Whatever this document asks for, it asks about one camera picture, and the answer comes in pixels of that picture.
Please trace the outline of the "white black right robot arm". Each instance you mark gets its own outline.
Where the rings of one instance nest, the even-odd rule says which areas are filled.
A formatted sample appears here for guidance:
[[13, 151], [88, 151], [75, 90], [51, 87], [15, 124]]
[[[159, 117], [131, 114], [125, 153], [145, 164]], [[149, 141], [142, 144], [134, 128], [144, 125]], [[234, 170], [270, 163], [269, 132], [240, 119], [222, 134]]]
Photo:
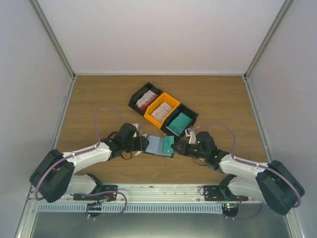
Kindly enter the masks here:
[[265, 202], [279, 215], [301, 205], [305, 190], [280, 161], [258, 163], [236, 157], [217, 148], [207, 131], [199, 132], [195, 143], [179, 141], [171, 147], [180, 155], [204, 159], [210, 169], [226, 174], [219, 183], [223, 200], [245, 196]]

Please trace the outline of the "blue card holder wallet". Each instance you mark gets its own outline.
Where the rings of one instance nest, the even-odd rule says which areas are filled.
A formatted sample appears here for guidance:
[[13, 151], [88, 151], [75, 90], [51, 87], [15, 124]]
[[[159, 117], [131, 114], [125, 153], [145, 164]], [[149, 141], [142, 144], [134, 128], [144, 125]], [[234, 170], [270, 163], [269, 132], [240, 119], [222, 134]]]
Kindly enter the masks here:
[[161, 156], [161, 155], [159, 155], [159, 149], [161, 147], [161, 141], [162, 141], [163, 137], [149, 135], [149, 136], [147, 136], [147, 139], [149, 141], [149, 145], [146, 148], [146, 150], [143, 151], [143, 153]]

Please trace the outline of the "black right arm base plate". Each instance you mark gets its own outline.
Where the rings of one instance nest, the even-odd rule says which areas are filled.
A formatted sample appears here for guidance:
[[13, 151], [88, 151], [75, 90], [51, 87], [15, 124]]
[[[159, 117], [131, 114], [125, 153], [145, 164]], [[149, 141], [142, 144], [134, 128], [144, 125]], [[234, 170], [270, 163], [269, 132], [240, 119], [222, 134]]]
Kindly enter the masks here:
[[248, 197], [234, 195], [226, 186], [204, 185], [199, 189], [199, 194], [205, 201], [248, 201]]

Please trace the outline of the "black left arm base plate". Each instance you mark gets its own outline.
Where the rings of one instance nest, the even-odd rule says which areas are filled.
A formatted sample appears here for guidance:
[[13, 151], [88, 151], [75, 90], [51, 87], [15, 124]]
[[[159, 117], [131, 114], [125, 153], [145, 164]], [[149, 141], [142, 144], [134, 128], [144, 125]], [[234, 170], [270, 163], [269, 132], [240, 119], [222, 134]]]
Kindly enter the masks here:
[[83, 196], [80, 194], [74, 194], [73, 199], [76, 201], [115, 201], [116, 200], [116, 192], [117, 192], [118, 186], [117, 185], [102, 185], [95, 188], [89, 196]]

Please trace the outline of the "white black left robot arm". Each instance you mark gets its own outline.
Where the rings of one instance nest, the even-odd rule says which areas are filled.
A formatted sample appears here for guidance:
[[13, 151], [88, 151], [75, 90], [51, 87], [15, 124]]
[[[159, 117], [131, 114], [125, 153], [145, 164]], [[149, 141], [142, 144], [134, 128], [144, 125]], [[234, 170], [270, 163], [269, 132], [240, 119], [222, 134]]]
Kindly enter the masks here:
[[77, 172], [123, 157], [124, 153], [144, 151], [148, 145], [149, 141], [139, 135], [135, 125], [125, 123], [119, 131], [112, 132], [90, 147], [64, 153], [53, 149], [30, 176], [35, 199], [53, 203], [64, 195], [72, 195], [79, 200], [101, 200], [108, 195], [103, 183], [93, 174], [78, 176]]

